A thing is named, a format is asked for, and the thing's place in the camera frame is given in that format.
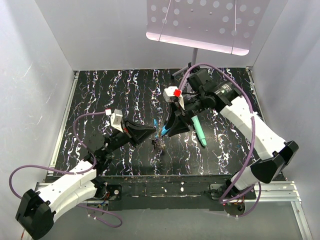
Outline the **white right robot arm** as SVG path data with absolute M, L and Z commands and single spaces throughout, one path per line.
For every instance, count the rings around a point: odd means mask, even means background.
M 256 151 L 259 160 L 246 164 L 217 189 L 211 191 L 214 198 L 237 199 L 258 183 L 270 183 L 292 160 L 298 144 L 286 141 L 253 111 L 241 88 L 231 81 L 217 84 L 204 68 L 187 79 L 192 92 L 189 99 L 176 86 L 164 89 L 163 97 L 170 106 L 162 135 L 172 137 L 190 131 L 194 118 L 212 109 L 228 119 L 251 143 L 250 152 Z

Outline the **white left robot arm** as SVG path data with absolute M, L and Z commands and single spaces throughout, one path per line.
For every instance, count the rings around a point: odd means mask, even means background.
M 110 165 L 113 152 L 126 144 L 140 145 L 156 131 L 155 127 L 121 120 L 111 135 L 93 133 L 85 145 L 87 155 L 71 171 L 20 198 L 15 219 L 34 240 L 43 238 L 64 213 L 81 202 L 106 196 L 106 182 L 100 174 Z

